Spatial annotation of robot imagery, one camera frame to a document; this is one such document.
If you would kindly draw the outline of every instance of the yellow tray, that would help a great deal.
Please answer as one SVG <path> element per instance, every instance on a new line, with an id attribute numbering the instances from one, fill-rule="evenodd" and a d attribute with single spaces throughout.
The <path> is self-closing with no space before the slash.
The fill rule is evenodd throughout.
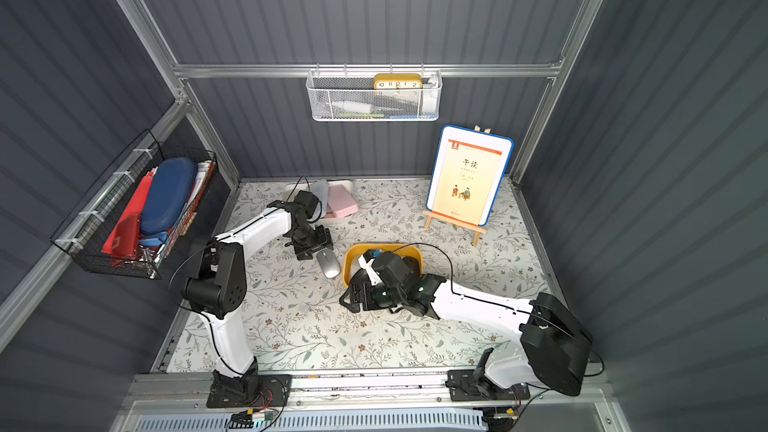
<path id="1" fill-rule="evenodd" d="M 344 256 L 344 273 L 342 275 L 344 278 L 344 285 L 347 287 L 350 286 L 350 279 L 352 278 L 352 260 L 354 260 L 356 256 L 364 254 L 369 248 L 380 248 L 384 252 L 388 252 L 394 251 L 403 245 L 405 244 L 357 244 L 351 246 L 350 250 L 346 251 L 346 255 Z M 402 247 L 395 252 L 395 254 L 398 254 L 400 257 L 413 257 L 418 261 L 418 270 L 420 270 L 422 274 L 424 273 L 422 252 L 418 250 L 415 245 Z M 355 265 L 355 267 L 355 272 L 357 272 L 360 269 L 360 266 Z"/>

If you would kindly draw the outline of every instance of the blue tablet case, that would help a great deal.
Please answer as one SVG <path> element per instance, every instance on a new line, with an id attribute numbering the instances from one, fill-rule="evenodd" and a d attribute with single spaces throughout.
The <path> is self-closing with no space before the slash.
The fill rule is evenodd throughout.
<path id="1" fill-rule="evenodd" d="M 141 211 L 142 235 L 168 230 L 176 222 L 196 175 L 197 167 L 187 157 L 168 158 L 160 164 Z"/>

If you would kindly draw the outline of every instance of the gray cloth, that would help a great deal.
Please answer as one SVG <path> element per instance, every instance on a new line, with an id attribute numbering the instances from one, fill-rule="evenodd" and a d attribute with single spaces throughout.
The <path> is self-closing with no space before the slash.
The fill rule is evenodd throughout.
<path id="1" fill-rule="evenodd" d="M 315 213 L 312 216 L 312 220 L 315 221 L 318 218 L 325 217 L 328 210 L 328 181 L 318 180 L 310 184 L 310 192 L 320 200 L 320 204 L 315 209 Z"/>

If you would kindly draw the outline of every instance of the red folder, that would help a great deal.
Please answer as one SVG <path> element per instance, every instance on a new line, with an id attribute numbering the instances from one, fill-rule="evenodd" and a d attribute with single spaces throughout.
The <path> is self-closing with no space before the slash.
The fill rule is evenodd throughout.
<path id="1" fill-rule="evenodd" d="M 139 222 L 141 214 L 131 214 L 121 218 L 114 227 L 114 240 L 112 241 L 112 257 L 123 260 L 136 260 L 136 251 L 139 246 Z"/>
<path id="2" fill-rule="evenodd" d="M 112 255 L 112 241 L 114 241 L 115 233 L 118 230 L 120 223 L 133 214 L 141 214 L 141 210 L 144 208 L 144 203 L 147 201 L 149 187 L 152 185 L 152 176 L 153 173 L 148 172 L 147 175 L 141 179 L 139 187 L 136 188 L 136 191 L 130 198 L 128 205 L 125 207 L 125 210 L 123 210 L 123 214 L 120 216 L 118 224 L 114 226 L 112 233 L 109 235 L 107 241 L 104 243 L 104 246 L 101 248 L 102 254 Z M 136 240 L 138 240 L 138 230 L 136 231 Z"/>

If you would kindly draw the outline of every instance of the book cover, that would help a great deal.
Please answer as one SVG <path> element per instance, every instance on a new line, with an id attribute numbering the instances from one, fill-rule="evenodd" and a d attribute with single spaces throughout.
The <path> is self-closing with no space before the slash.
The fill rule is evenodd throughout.
<path id="1" fill-rule="evenodd" d="M 448 140 L 432 210 L 474 226 L 480 223 L 502 152 Z"/>

